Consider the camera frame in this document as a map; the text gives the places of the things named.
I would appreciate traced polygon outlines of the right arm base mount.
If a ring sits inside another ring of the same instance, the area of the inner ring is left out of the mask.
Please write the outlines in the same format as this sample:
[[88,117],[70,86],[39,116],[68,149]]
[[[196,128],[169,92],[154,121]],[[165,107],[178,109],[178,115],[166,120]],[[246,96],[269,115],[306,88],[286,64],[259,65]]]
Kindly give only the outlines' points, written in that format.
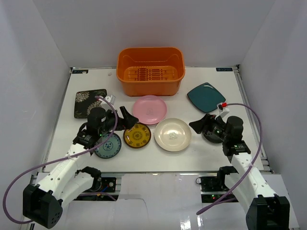
[[218,183],[217,176],[198,177],[195,183],[200,186],[202,203],[213,203],[229,190]]

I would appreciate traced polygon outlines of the yellow patterned round plate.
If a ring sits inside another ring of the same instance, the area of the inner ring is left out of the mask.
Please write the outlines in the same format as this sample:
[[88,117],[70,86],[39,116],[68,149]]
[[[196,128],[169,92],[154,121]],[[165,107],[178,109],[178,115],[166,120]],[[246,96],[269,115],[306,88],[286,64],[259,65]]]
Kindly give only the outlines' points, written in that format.
[[149,127],[143,123],[136,123],[131,129],[123,133],[124,142],[131,148],[145,147],[151,140],[152,134]]

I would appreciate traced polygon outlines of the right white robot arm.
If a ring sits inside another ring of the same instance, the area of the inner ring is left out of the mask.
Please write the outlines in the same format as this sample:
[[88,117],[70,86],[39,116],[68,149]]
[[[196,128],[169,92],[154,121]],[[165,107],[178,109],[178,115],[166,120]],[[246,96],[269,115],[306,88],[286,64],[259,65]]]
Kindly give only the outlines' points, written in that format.
[[189,126],[211,143],[221,143],[231,166],[217,173],[217,187],[232,193],[246,214],[249,230],[287,230],[290,203],[269,186],[253,164],[250,149],[243,140],[243,120],[237,116],[221,117],[206,114]]

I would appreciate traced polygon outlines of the black floral rectangular plate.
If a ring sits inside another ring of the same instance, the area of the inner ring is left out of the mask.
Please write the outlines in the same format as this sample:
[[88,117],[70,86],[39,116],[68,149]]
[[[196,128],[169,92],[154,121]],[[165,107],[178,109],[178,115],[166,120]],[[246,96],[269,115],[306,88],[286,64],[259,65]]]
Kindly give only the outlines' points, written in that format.
[[101,102],[96,99],[96,96],[105,98],[107,96],[106,89],[77,92],[74,104],[74,118],[86,119],[93,108],[100,107]]

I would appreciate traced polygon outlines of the teal square plate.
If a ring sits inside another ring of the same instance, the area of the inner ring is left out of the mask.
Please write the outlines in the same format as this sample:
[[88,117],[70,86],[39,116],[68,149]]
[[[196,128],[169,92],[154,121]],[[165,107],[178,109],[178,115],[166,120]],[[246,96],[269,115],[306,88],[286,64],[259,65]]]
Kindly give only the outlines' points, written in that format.
[[190,102],[200,111],[210,113],[217,104],[224,103],[225,97],[208,82],[203,83],[187,93]]

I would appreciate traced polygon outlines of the pink round plate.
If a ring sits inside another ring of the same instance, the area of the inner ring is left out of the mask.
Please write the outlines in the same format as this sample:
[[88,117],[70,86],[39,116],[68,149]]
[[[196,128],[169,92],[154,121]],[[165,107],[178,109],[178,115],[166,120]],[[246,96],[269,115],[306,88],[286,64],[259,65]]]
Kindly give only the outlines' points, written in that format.
[[132,113],[140,123],[155,125],[165,118],[167,105],[160,97],[147,95],[134,103]]

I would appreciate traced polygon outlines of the black round plate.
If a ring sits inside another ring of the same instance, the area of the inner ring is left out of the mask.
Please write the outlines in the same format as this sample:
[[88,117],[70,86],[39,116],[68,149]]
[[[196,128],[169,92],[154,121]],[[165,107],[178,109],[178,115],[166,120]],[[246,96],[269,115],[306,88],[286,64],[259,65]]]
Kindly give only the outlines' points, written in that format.
[[222,143],[222,141],[220,140],[219,137],[217,137],[216,135],[213,135],[213,134],[203,134],[203,137],[209,141],[210,143],[213,143],[213,144],[220,144]]

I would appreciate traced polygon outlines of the cream round plate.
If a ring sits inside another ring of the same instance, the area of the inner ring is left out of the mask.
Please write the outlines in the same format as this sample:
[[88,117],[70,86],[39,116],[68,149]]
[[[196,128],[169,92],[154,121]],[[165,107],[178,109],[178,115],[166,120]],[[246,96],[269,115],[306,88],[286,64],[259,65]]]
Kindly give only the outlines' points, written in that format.
[[190,127],[177,118],[167,118],[159,122],[154,131],[156,143],[166,151],[178,152],[186,149],[191,142]]

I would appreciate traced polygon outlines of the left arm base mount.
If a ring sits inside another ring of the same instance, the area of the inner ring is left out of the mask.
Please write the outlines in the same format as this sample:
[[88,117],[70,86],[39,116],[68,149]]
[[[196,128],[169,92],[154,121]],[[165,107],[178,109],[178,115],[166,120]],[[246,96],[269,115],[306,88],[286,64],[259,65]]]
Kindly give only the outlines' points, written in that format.
[[116,177],[101,177],[94,185],[95,192],[113,193],[116,191]]

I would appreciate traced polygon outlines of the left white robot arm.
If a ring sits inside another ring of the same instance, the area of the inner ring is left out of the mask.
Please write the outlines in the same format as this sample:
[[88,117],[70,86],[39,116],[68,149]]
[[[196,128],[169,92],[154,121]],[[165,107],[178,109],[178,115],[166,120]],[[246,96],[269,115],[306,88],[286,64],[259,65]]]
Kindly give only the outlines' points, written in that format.
[[97,191],[101,187],[101,172],[84,166],[97,149],[97,143],[104,134],[110,137],[113,131],[132,128],[138,118],[132,116],[124,106],[120,107],[122,117],[116,110],[93,108],[72,141],[72,145],[49,174],[28,185],[23,191],[23,215],[47,229],[59,221],[63,208],[86,190]]

